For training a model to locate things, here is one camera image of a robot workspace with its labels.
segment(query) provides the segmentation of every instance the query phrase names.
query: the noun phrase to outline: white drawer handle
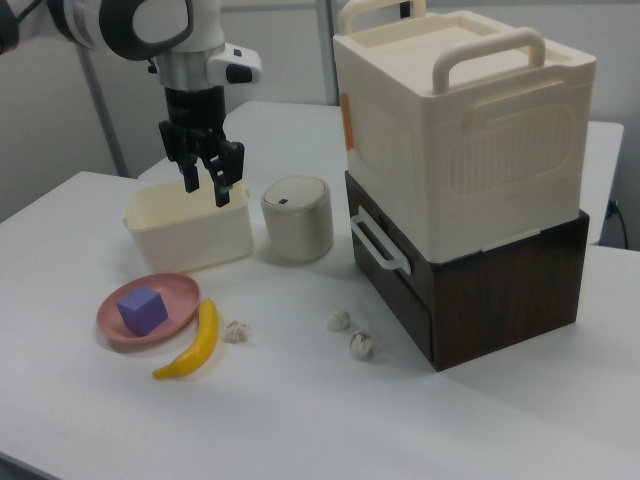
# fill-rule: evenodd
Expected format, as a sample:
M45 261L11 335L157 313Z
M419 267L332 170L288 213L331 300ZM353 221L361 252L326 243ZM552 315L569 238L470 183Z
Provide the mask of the white drawer handle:
M378 251L378 249L371 243L369 237L365 235L362 229L358 226L358 223L364 223L367 228L371 231L371 233L380 241L382 246L389 252L389 254L393 257L391 260L387 260L382 256L382 254ZM384 268L385 270L396 270L398 268L402 268L407 275L411 274L411 265L409 265L409 260L404 254L400 251L398 247L380 228L380 226L375 222L371 215L367 213L367 211L362 208L362 206L358 207L358 215L354 215L351 217L351 230L363 243L365 248L369 250L371 256L378 262L378 264Z

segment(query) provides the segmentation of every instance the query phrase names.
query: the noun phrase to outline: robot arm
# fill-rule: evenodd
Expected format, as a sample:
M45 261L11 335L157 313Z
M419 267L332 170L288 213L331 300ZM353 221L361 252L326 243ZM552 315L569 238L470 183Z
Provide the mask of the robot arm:
M179 4L186 26L156 42L138 32L143 4ZM167 157L184 176L185 189L199 187L201 159L215 186L216 204L242 178L244 147L223 131L224 86L260 80L258 55L225 43L221 0L0 0L0 54L36 36L62 35L83 47L127 60L149 60L165 87L169 119L160 124Z

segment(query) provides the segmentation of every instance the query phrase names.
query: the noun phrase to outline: orange label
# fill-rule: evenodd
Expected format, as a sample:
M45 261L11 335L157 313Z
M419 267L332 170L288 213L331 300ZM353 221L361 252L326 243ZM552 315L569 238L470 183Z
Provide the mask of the orange label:
M342 126L344 128L344 143L347 151L353 150L353 130L351 129L351 109L349 108L349 95L340 95L340 109L342 110Z

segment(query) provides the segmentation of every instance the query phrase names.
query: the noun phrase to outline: yellow banana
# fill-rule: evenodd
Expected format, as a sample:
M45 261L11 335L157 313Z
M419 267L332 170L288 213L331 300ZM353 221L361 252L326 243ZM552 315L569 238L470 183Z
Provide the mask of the yellow banana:
M183 377L195 371L213 352L218 341L218 311L209 298L200 304L198 333L189 348L178 355L173 362L153 371L156 379Z

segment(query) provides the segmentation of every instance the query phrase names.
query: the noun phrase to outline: purple cube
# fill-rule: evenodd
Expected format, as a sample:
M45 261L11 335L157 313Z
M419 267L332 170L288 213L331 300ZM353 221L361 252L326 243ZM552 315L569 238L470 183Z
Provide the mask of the purple cube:
M116 305L124 324L138 335L147 335L169 317L160 293L145 286L125 295Z

